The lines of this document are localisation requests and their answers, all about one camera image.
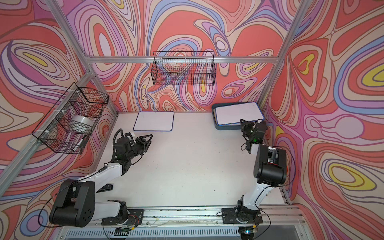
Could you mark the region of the blue-framed whiteboard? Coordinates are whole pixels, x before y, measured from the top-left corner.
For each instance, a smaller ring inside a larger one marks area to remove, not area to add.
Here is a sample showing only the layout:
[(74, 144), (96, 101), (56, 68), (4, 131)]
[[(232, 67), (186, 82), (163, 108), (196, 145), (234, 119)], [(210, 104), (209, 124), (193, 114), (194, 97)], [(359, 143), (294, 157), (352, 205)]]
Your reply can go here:
[(239, 125), (240, 120), (264, 120), (264, 115), (257, 103), (240, 103), (215, 107), (213, 110), (216, 123), (219, 126)]
[(174, 112), (139, 112), (133, 130), (136, 132), (170, 132)]

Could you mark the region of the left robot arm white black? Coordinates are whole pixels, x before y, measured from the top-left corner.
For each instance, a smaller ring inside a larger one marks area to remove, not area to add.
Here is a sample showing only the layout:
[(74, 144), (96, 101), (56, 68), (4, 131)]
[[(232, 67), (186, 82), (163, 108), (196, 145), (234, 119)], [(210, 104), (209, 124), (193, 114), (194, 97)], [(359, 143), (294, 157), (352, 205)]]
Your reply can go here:
[(111, 160), (96, 172), (78, 180), (66, 180), (61, 186), (49, 215), (53, 225), (85, 227), (91, 221), (105, 220), (124, 225), (129, 211), (124, 201), (96, 202), (96, 194), (128, 172), (132, 160), (142, 158), (152, 143), (153, 135), (135, 138), (131, 133), (113, 139)]

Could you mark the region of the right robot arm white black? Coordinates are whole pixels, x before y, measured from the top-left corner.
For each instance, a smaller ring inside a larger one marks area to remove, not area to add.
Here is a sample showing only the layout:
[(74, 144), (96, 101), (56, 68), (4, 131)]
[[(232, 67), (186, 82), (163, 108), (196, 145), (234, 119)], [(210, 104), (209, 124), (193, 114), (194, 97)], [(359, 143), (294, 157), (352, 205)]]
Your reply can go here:
[(245, 139), (245, 150), (255, 156), (254, 178), (256, 183), (243, 195), (235, 208), (235, 219), (242, 224), (261, 216), (260, 205), (269, 192), (282, 186), (287, 178), (287, 152), (263, 143), (267, 123), (262, 120), (240, 120)]

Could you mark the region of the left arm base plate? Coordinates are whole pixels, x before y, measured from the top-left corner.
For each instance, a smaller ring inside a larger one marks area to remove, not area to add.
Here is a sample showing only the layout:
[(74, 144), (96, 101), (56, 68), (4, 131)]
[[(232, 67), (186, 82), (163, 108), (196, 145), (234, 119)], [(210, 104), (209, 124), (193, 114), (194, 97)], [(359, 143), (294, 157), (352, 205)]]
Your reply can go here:
[(144, 209), (128, 209), (116, 217), (102, 219), (102, 225), (137, 227), (142, 224), (143, 217)]

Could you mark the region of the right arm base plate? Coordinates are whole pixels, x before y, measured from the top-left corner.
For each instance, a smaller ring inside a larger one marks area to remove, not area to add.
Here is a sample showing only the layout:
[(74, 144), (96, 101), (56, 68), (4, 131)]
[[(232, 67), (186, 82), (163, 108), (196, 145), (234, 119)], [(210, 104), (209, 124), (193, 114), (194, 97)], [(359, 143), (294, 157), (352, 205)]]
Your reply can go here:
[(224, 224), (262, 224), (263, 218), (260, 210), (243, 208), (222, 208), (221, 217)]

